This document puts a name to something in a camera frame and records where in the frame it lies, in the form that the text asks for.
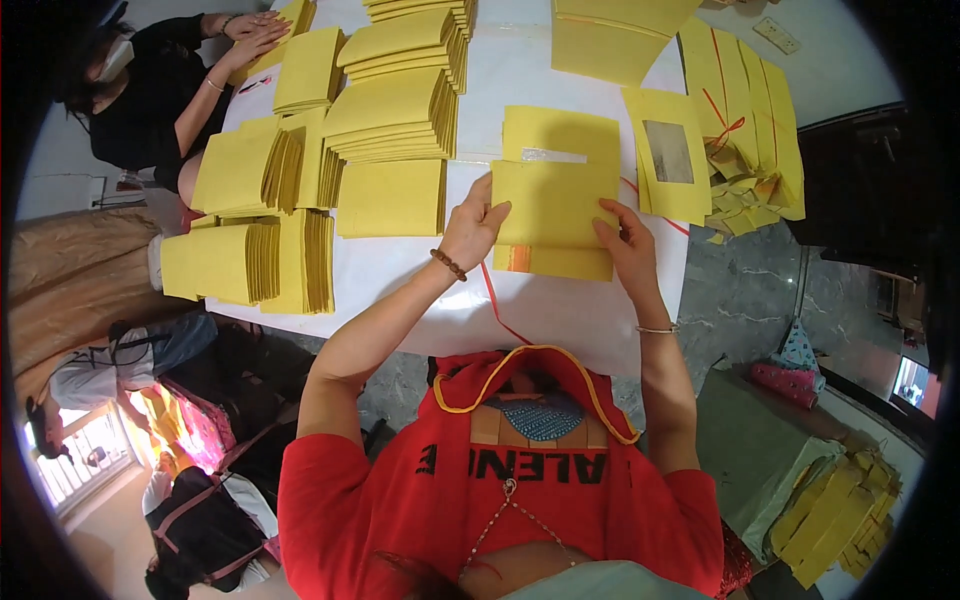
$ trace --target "brown curtain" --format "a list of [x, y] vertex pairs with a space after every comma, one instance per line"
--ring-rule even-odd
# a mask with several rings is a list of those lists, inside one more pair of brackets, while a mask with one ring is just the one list
[[106, 341], [115, 321], [134, 325], [198, 306], [150, 285], [147, 245], [159, 227], [146, 208], [31, 222], [11, 245], [8, 323], [17, 399], [41, 399], [70, 350]]

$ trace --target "table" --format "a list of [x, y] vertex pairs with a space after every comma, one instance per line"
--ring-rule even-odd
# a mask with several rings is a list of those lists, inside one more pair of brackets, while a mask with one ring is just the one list
[[[289, 0], [277, 0], [280, 8]], [[339, 25], [352, 34], [370, 24], [360, 0], [319, 0], [311, 29]], [[245, 84], [277, 73], [279, 66]], [[647, 74], [644, 87], [686, 93], [676, 38]], [[262, 84], [231, 103], [224, 130], [272, 112], [275, 84]], [[621, 176], [636, 182], [636, 147], [616, 84], [550, 69], [550, 0], [479, 0], [468, 50], [467, 93], [460, 97], [457, 159], [447, 165], [446, 208], [466, 196], [474, 180], [500, 158], [504, 107], [530, 105], [576, 110], [620, 122]], [[637, 207], [636, 192], [621, 181], [619, 201]], [[641, 214], [657, 240], [657, 276], [670, 318], [677, 319], [684, 285], [688, 224]], [[264, 315], [256, 307], [206, 299], [211, 312], [301, 334], [329, 338], [337, 329], [405, 282], [430, 260], [438, 238], [366, 238], [333, 243], [336, 312]], [[534, 344], [553, 344], [589, 369], [639, 376], [636, 316], [623, 287], [613, 282], [505, 273], [486, 260], [504, 323]], [[519, 341], [495, 320], [479, 267], [427, 310], [399, 350], [434, 356], [515, 348]]]

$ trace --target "red shirt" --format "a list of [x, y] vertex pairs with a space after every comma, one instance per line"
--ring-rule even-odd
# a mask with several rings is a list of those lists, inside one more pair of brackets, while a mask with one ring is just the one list
[[[438, 377], [419, 418], [400, 431], [373, 467], [361, 448], [340, 436], [313, 435], [287, 446], [277, 518], [284, 570], [301, 598], [402, 597], [404, 581], [374, 556], [376, 551], [426, 562], [456, 581], [503, 502], [501, 480], [510, 475], [518, 482], [513, 500], [564, 544], [597, 560], [634, 561], [708, 596], [716, 594], [724, 552], [713, 480], [699, 470], [660, 476], [624, 443], [631, 431], [613, 412], [608, 378], [580, 368], [584, 379], [578, 383], [580, 375], [564, 372], [566, 359], [552, 353], [511, 365], [552, 372], [608, 426], [607, 450], [471, 445], [468, 410], [483, 399], [484, 390], [496, 390], [502, 384], [497, 377], [509, 377], [511, 369], [500, 364], [507, 359], [498, 353], [457, 360], [466, 359], [477, 364], [452, 378]], [[497, 460], [488, 454], [481, 465], [483, 450], [494, 451]], [[511, 451], [516, 452], [512, 470]], [[601, 456], [604, 466], [599, 467]], [[497, 472], [494, 466], [501, 464]], [[528, 523], [522, 519], [512, 508], [505, 511], [477, 554], [552, 540], [539, 527], [524, 527], [529, 518]]]

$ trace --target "white face mask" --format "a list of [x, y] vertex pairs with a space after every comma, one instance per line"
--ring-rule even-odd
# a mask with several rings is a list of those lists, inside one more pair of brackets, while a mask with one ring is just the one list
[[112, 82], [131, 60], [133, 60], [133, 44], [128, 39], [120, 37], [110, 47], [107, 58], [104, 60], [104, 70], [101, 71], [97, 82], [101, 84]]

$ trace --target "necklace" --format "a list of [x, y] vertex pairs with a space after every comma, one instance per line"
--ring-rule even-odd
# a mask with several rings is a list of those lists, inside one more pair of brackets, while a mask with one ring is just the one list
[[544, 525], [543, 522], [540, 521], [540, 519], [536, 518], [533, 513], [528, 513], [527, 509], [521, 508], [519, 505], [517, 505], [516, 502], [510, 501], [511, 496], [514, 495], [514, 492], [516, 492], [516, 480], [513, 477], [511, 477], [507, 481], [503, 482], [503, 495], [505, 496], [503, 504], [500, 505], [500, 508], [496, 511], [496, 514], [493, 515], [493, 518], [490, 520], [489, 523], [487, 523], [487, 526], [484, 527], [483, 533], [480, 534], [480, 537], [477, 539], [477, 542], [473, 545], [473, 548], [470, 550], [470, 555], [467, 557], [467, 562], [464, 564], [464, 568], [460, 569], [460, 579], [464, 578], [464, 573], [467, 572], [467, 569], [470, 566], [470, 563], [472, 563], [473, 558], [476, 557], [477, 550], [480, 548], [480, 544], [483, 543], [483, 540], [487, 536], [487, 533], [490, 532], [490, 528], [493, 527], [493, 524], [496, 523], [496, 520], [500, 518], [500, 515], [502, 515], [503, 512], [507, 510], [508, 506], [514, 507], [524, 515], [527, 515], [528, 517], [530, 517], [530, 520], [535, 521], [540, 527], [543, 528], [543, 531], [550, 534], [550, 537], [553, 538], [553, 540], [564, 550], [564, 554], [566, 554], [566, 557], [570, 560], [570, 566], [577, 565], [577, 562], [574, 561], [573, 557], [570, 556], [570, 551], [566, 549], [566, 546], [564, 546], [564, 543], [560, 540], [560, 538], [557, 537], [557, 534], [555, 534], [552, 529]]

